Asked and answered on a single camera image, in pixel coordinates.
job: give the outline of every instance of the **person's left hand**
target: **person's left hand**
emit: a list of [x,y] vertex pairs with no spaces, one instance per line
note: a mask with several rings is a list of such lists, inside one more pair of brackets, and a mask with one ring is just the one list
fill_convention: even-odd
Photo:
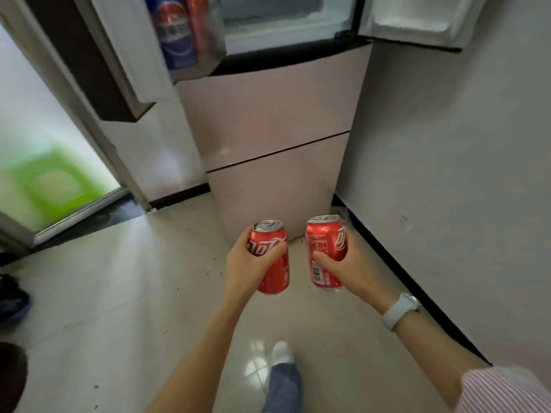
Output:
[[268,268],[287,251],[287,243],[280,242],[263,256],[254,256],[247,249],[252,226],[247,227],[226,258],[226,299],[238,301],[243,307],[249,302],[262,282]]

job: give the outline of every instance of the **pepsi can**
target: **pepsi can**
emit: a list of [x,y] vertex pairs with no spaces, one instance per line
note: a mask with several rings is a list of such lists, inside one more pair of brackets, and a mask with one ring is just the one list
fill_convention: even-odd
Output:
[[145,2],[157,30],[168,69],[195,67],[197,50],[182,1],[145,0]]

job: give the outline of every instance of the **refrigerator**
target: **refrigerator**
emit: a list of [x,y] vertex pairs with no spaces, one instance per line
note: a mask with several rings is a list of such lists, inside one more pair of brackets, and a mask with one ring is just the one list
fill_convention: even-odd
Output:
[[102,120],[179,93],[228,240],[330,209],[374,40],[460,54],[486,0],[219,0],[225,53],[169,70],[144,0],[12,0]]

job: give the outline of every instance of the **hand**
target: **hand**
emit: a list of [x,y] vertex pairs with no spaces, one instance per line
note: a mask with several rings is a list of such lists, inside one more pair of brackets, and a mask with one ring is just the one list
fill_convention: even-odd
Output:
[[287,251],[287,243],[280,242],[263,256],[254,256],[247,249],[252,226],[246,228],[226,258],[226,285],[224,297],[242,303],[249,302],[262,282],[268,268]]
[[377,312],[386,312],[397,298],[381,284],[354,234],[346,231],[346,239],[348,251],[342,261],[337,262],[318,251],[313,252],[314,260],[339,278],[348,291],[360,297]]

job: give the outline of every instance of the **can lid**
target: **can lid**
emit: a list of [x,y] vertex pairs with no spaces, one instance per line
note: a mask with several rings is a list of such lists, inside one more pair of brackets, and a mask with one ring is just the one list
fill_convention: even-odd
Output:
[[332,223],[339,221],[341,218],[336,214],[312,217],[308,223]]
[[283,227],[283,222],[280,220],[261,220],[255,223],[253,230],[255,232],[275,232]]

